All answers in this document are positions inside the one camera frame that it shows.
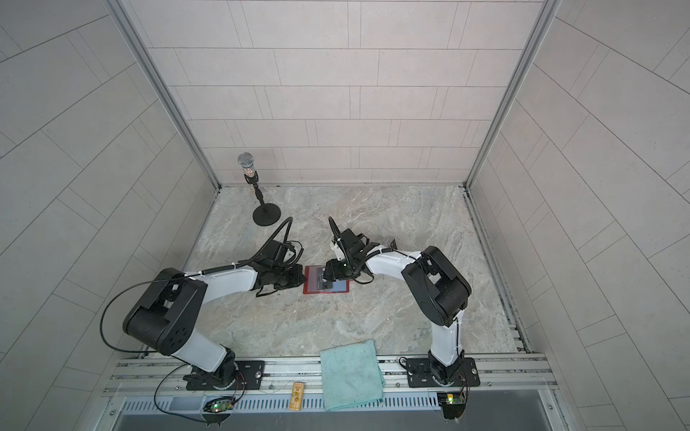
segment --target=round black base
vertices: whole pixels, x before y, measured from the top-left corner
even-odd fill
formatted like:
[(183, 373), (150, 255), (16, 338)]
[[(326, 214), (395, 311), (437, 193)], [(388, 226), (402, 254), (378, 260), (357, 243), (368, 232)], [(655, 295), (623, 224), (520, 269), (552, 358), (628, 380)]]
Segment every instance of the round black base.
[(274, 203), (266, 203), (254, 210), (253, 218), (259, 226), (270, 226), (280, 220), (280, 208)]

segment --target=microfiber cloth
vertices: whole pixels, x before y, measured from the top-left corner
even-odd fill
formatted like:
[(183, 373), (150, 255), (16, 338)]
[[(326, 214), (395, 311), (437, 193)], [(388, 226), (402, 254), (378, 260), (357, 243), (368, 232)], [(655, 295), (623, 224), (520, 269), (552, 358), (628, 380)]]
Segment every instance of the microfiber cloth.
[(326, 410), (369, 403), (384, 396), (374, 340), (321, 351), (321, 379)]

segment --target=stone-patterned floor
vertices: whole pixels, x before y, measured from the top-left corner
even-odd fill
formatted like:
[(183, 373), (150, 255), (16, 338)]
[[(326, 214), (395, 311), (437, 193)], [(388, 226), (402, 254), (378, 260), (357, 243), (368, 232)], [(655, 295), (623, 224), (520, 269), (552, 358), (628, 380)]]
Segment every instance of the stone-patterned floor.
[[(340, 230), (351, 228), (372, 241), (387, 244), (395, 238), (400, 250), (437, 246), (473, 289), (462, 322), (466, 352), (515, 352), (458, 187), (278, 187), (266, 188), (264, 195), (281, 208), (281, 220), (294, 218), (290, 239), (304, 244), (303, 265), (323, 265), (334, 257), (328, 216)], [(278, 226), (255, 225), (256, 206), (248, 187), (222, 189), (187, 270), (254, 254)], [(255, 292), (229, 295), (204, 305), (197, 321), (198, 329), (241, 357), (318, 355), (366, 339), (374, 339), (378, 354), (424, 354), (431, 346), (430, 325), (407, 285), (383, 276), (368, 285), (351, 283), (345, 294), (305, 295), (300, 286), (262, 298)]]

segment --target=orange rectangular object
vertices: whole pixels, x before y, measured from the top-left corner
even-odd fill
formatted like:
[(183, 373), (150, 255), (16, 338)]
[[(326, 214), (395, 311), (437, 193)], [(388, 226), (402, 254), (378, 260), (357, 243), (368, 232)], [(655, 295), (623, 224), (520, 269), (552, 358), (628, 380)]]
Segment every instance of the orange rectangular object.
[(302, 409), (302, 396), (304, 395), (304, 383), (296, 381), (293, 383), (293, 394), (290, 397), (290, 410), (299, 412)]

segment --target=black mounting plate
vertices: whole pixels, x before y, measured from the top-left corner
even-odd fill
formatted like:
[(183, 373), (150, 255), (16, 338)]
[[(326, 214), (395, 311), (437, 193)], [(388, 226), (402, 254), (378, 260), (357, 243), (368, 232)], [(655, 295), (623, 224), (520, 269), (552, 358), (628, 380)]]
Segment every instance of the black mounting plate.
[[(407, 373), (407, 383), (410, 388), (446, 388), (436, 383), (436, 380), (431, 375), (429, 358), (407, 358), (408, 368), (414, 370), (410, 375)], [(465, 378), (470, 388), (481, 385), (479, 381), (479, 374), (472, 373), (472, 370), (477, 370), (477, 366), (473, 358), (465, 357), (460, 369), (457, 371), (458, 377), (452, 385), (454, 388), (463, 386), (461, 376)]]
[[(237, 364), (237, 371), (242, 373), (244, 376), (244, 379), (246, 381), (246, 389), (247, 390), (257, 390), (261, 386), (261, 380), (264, 378), (264, 366), (266, 365), (265, 362), (263, 361), (235, 361), (235, 364)], [(241, 380), (242, 378), (240, 377), (240, 382), (239, 386), (237, 387), (237, 390), (240, 391), (242, 389), (242, 385), (244, 382)], [(213, 386), (210, 385), (204, 385), (201, 382), (192, 382), (188, 381), (187, 382), (187, 390), (234, 390), (235, 389), (235, 383), (232, 383), (230, 387), (225, 388), (225, 389), (216, 389)]]

